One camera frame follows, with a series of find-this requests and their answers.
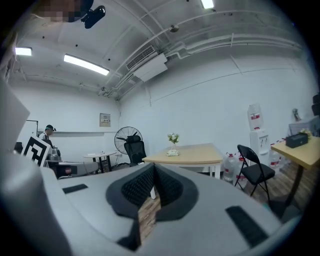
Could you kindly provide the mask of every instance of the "small round table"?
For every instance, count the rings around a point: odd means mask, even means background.
[[[92,158],[94,162],[96,161],[96,158],[99,158],[101,172],[104,173],[104,166],[102,164],[102,159],[101,158],[102,157],[106,157],[106,160],[108,162],[108,169],[109,169],[109,172],[111,172],[112,169],[111,169],[110,156],[114,155],[115,153],[117,153],[117,151],[110,151],[110,152],[106,152],[106,153],[90,154],[90,155],[86,154],[83,157],[84,158]]]

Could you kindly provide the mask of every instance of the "desk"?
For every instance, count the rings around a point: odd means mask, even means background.
[[[110,162],[110,156],[114,155],[115,153],[117,153],[117,151],[110,151],[110,152],[106,152],[106,153],[101,153],[101,154],[91,154],[91,155],[84,155],[84,158],[92,158],[93,161],[96,161],[96,158],[99,158],[99,163],[100,163],[100,168],[101,168],[101,172],[104,173],[104,166],[102,164],[102,159],[103,157],[106,157],[106,160],[108,161],[108,169],[109,172],[112,171],[111,169],[111,162]]]
[[[220,179],[220,165],[223,157],[212,143],[177,146],[179,156],[167,156],[170,147],[142,160],[148,163],[166,164],[178,167],[208,167],[210,177]]]
[[[311,170],[320,163],[320,137],[311,137],[307,144],[290,148],[286,142],[281,142],[271,146],[271,149],[297,163],[298,170],[288,196],[279,197],[270,201],[270,207],[278,217],[282,217],[286,208],[293,202],[295,193],[298,189],[304,168]]]

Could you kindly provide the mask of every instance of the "ceiling light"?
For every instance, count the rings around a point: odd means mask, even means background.
[[[213,0],[201,0],[204,9],[213,8],[214,1]]]
[[[15,54],[16,55],[31,56],[32,55],[32,48],[29,48],[29,47],[16,47],[15,48]]]
[[[75,64],[75,65],[78,65],[80,67],[83,67],[83,68],[86,68],[86,69],[89,69],[89,70],[92,70],[92,71],[95,71],[95,72],[98,72],[102,75],[107,75],[109,73],[109,70],[108,69],[105,69],[103,67],[100,67],[98,65],[95,65],[95,64],[92,64],[88,61],[85,61],[83,59],[80,59],[80,58],[77,58],[77,57],[73,57],[71,55],[64,55],[64,61],[65,62],[68,62],[68,63],[72,63],[72,64]]]

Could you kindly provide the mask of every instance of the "black mesh chair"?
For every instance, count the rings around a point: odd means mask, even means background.
[[[124,148],[130,158],[131,166],[143,162],[142,159],[147,157],[145,144],[138,135],[128,136],[126,143],[124,143]]]
[[[271,169],[269,166],[266,166],[263,163],[260,163],[258,156],[256,155],[256,153],[247,146],[242,146],[242,145],[238,145],[237,146],[241,156],[244,158],[238,179],[236,180],[236,183],[234,186],[237,185],[238,180],[241,176],[241,173],[243,174],[243,176],[245,176],[247,178],[247,180],[254,185],[254,189],[250,194],[250,197],[254,194],[257,186],[259,185],[267,194],[268,196],[268,202],[270,201],[270,197],[269,197],[269,192],[268,192],[268,187],[267,187],[267,183],[266,181],[271,179],[273,176],[275,176],[275,171],[273,169]],[[247,164],[246,159],[249,159],[250,161],[256,163],[254,165],[249,166]]]

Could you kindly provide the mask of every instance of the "air conditioner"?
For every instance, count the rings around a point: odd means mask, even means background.
[[[163,71],[166,71],[168,69],[165,65],[167,61],[168,60],[165,55],[161,53],[160,55],[140,66],[133,72],[133,74],[137,78],[140,78],[142,81],[146,82]]]
[[[133,58],[133,60],[127,63],[126,68],[129,71],[133,71],[157,55],[158,53],[155,51],[155,49],[152,46],[149,46],[148,48],[140,52],[138,55],[136,55]]]

